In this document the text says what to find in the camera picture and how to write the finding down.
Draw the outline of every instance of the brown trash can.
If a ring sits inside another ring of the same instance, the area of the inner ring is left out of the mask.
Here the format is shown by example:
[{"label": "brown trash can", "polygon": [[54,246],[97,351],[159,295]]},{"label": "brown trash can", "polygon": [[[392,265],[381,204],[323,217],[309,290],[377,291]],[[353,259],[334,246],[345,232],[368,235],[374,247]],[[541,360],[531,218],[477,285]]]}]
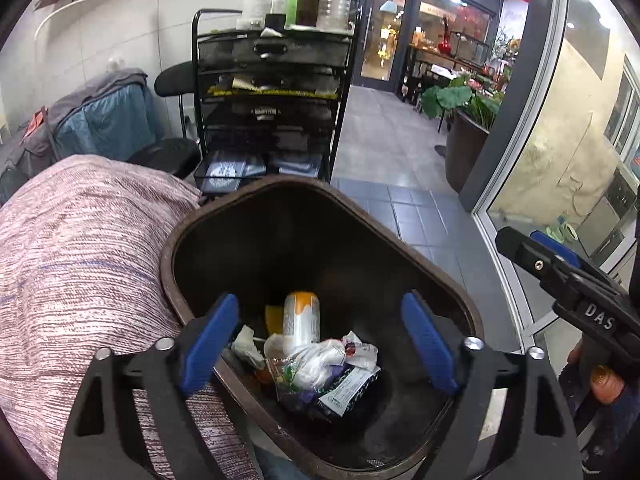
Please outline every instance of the brown trash can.
[{"label": "brown trash can", "polygon": [[475,305],[453,279],[317,180],[265,178],[193,212],[167,240],[161,279],[182,323],[231,292],[241,322],[265,336],[265,305],[309,290],[320,300],[322,338],[353,330],[378,347],[378,380],[334,424],[288,412],[230,351],[216,364],[215,378],[248,416],[316,478],[394,478],[442,438],[436,430],[452,400],[431,385],[405,331],[404,293],[418,290],[463,334],[483,336]]}]

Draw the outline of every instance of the striped blanket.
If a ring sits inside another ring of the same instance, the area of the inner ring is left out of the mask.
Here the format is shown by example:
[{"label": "striped blanket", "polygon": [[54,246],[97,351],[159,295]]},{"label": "striped blanket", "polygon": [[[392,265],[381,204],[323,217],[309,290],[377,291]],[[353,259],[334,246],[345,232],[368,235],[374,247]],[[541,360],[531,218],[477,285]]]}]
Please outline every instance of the striped blanket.
[{"label": "striped blanket", "polygon": [[[82,155],[39,174],[0,209],[0,408],[50,478],[95,350],[138,352],[178,333],[159,255],[198,198],[168,174]],[[156,471],[172,478],[146,399],[136,404]],[[188,404],[226,476],[257,480],[215,391]]]}]

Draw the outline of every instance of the door handle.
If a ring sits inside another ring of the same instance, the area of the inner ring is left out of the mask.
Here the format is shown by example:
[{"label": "door handle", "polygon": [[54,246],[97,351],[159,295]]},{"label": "door handle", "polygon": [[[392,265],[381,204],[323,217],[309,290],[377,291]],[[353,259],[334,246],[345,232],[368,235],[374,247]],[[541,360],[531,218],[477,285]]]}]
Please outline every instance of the door handle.
[{"label": "door handle", "polygon": [[364,40],[362,41],[363,46],[367,46],[367,38],[369,37],[369,25],[371,24],[371,11],[373,7],[369,7],[369,17],[367,18],[367,30],[364,33]]}]

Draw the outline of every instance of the green leaves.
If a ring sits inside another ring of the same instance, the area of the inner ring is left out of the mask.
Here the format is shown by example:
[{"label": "green leaves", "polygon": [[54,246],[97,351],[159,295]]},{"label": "green leaves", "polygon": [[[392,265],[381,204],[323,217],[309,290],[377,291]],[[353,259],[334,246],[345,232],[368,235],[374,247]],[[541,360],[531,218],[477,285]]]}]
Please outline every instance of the green leaves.
[{"label": "green leaves", "polygon": [[489,99],[488,97],[479,96],[480,101],[484,106],[489,108],[492,114],[497,115],[500,111],[500,103],[494,99]]},{"label": "green leaves", "polygon": [[451,86],[438,91],[438,102],[446,110],[458,108],[471,99],[473,92],[468,86]]},{"label": "green leaves", "polygon": [[474,95],[463,111],[484,129],[490,130],[494,125],[496,115],[500,111],[500,101],[496,98],[489,99],[488,97]]},{"label": "green leaves", "polygon": [[430,119],[435,119],[442,114],[442,107],[438,102],[438,91],[440,88],[432,86],[422,94],[422,113]]},{"label": "green leaves", "polygon": [[471,99],[473,92],[468,86],[448,86],[439,88],[432,86],[422,94],[422,113],[428,118],[440,117],[444,110],[453,110],[465,105]]}]

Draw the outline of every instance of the hand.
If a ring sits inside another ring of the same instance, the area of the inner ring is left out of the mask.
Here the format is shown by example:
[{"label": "hand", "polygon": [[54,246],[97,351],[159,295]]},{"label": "hand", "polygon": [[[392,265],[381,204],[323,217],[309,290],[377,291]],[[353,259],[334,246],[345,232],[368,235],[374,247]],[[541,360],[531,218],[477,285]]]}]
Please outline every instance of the hand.
[{"label": "hand", "polygon": [[[566,361],[569,364],[577,364],[580,361],[580,349],[582,339],[573,350],[569,352]],[[593,396],[605,406],[609,406],[622,393],[625,381],[611,368],[605,365],[596,366],[591,372],[591,392]]]}]

